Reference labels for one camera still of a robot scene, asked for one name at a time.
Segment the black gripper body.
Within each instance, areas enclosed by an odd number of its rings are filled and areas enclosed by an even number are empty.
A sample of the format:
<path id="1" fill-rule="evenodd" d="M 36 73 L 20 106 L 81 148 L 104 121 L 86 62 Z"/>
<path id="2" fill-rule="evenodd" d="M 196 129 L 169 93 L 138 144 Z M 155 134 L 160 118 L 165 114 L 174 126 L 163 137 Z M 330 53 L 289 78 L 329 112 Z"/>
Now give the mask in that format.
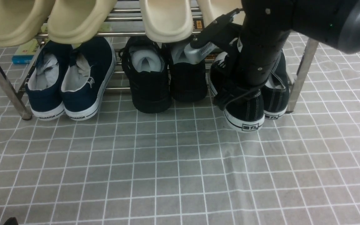
<path id="1" fill-rule="evenodd" d="M 227 111 L 262 111 L 263 97 L 257 84 L 246 80 L 249 75 L 238 58 L 218 55 L 213 62 L 215 104 Z"/>

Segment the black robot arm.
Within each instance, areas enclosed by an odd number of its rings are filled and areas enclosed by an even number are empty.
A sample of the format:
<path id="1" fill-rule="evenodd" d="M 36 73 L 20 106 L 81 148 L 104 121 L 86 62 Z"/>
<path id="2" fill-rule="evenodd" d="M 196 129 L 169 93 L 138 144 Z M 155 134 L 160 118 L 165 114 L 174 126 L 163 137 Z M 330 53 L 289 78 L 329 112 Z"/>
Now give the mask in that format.
<path id="1" fill-rule="evenodd" d="M 228 51 L 233 60 L 214 104 L 230 103 L 262 88 L 290 32 L 346 54 L 360 52 L 360 0 L 243 0 L 246 16 L 239 44 Z"/>

